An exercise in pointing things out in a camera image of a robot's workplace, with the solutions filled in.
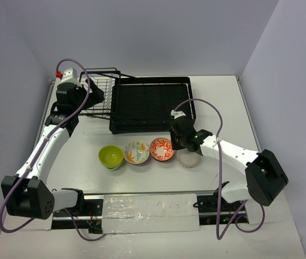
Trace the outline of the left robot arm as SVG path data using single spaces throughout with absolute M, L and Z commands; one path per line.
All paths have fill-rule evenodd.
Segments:
M 57 100 L 45 120 L 37 146 L 17 173 L 5 176 L 1 182 L 4 202 L 0 220 L 4 212 L 30 220 L 45 220 L 62 209 L 67 209 L 73 215 L 85 211 L 86 201 L 82 190 L 63 188 L 52 192 L 46 182 L 60 150 L 79 123 L 80 112 L 104 100 L 104 92 L 91 79 L 87 85 L 84 88 L 78 81 L 65 81 L 58 85 Z

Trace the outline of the orange floral bowl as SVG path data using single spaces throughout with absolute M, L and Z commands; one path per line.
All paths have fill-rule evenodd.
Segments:
M 156 138 L 150 143 L 150 154 L 159 162 L 167 162 L 174 157 L 171 140 L 168 138 Z

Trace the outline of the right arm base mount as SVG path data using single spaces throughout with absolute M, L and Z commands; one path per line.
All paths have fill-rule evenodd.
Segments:
M 227 203 L 221 200 L 220 224 L 226 225 L 243 201 Z M 198 209 L 199 224 L 201 226 L 216 225 L 218 198 L 214 195 L 197 195 L 197 202 L 193 204 Z

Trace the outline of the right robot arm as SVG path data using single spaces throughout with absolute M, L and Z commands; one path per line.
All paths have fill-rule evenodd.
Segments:
M 173 115 L 169 130 L 173 150 L 217 159 L 241 173 L 245 179 L 221 185 L 221 194 L 214 198 L 220 211 L 228 210 L 234 202 L 254 200 L 268 207 L 289 183 L 282 166 L 270 150 L 252 151 L 236 146 L 204 129 L 196 131 L 185 115 Z

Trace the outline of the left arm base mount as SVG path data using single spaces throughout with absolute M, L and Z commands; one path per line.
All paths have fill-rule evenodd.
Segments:
M 103 202 L 104 196 L 86 195 L 82 210 L 78 213 L 70 212 L 80 231 L 87 230 L 89 234 L 103 234 Z M 64 210 L 60 210 L 53 214 L 51 229 L 75 229 L 75 226 L 69 214 Z

